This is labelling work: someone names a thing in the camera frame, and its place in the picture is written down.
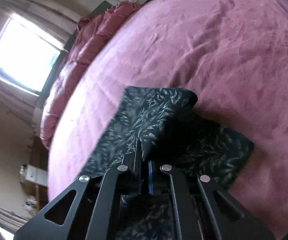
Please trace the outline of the beige curtain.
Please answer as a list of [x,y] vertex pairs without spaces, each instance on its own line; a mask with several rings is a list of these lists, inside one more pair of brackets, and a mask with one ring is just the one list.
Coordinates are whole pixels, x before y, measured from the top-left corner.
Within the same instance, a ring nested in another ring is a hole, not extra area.
[[[66,23],[77,13],[53,0],[0,0],[0,32],[12,14],[34,23],[63,44],[69,35]],[[0,69],[0,103],[21,122],[32,124],[36,104],[45,98],[59,57],[41,92],[24,87]]]

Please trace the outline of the dark pink quilted duvet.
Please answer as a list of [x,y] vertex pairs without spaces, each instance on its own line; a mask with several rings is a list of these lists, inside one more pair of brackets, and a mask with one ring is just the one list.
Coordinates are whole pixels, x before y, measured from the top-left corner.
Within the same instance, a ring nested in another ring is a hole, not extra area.
[[51,146],[57,123],[83,74],[126,20],[140,8],[139,3],[123,1],[96,16],[79,20],[75,41],[44,103],[40,139],[47,149]]

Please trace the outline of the bright window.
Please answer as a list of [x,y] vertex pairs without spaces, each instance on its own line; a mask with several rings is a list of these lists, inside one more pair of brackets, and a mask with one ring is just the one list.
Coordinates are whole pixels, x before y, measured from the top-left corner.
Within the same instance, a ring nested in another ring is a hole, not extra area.
[[12,14],[0,32],[0,69],[41,92],[63,44],[25,18]]

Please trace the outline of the pink bed sheet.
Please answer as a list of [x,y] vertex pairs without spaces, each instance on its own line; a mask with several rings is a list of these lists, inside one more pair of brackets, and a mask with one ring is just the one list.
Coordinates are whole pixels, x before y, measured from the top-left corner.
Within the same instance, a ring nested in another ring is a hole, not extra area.
[[126,86],[183,87],[256,149],[230,193],[288,233],[288,0],[153,0],[92,61],[49,152],[49,198],[77,176]]

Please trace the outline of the black leaf-print pants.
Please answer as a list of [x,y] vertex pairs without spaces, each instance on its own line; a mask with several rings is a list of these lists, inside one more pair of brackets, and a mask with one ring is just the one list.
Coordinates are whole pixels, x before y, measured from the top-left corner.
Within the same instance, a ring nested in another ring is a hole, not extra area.
[[148,163],[168,164],[185,177],[210,176],[225,191],[249,159],[254,144],[193,110],[193,92],[182,88],[127,87],[116,114],[81,170],[103,176],[141,141],[137,190],[121,195],[114,239],[171,239],[168,196],[148,190]]

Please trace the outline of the white box on shelf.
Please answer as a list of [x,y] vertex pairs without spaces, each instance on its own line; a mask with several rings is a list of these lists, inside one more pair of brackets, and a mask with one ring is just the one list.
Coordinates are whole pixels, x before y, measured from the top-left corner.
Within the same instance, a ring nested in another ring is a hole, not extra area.
[[30,182],[40,186],[48,186],[48,172],[32,165],[22,165],[20,169],[22,182]]

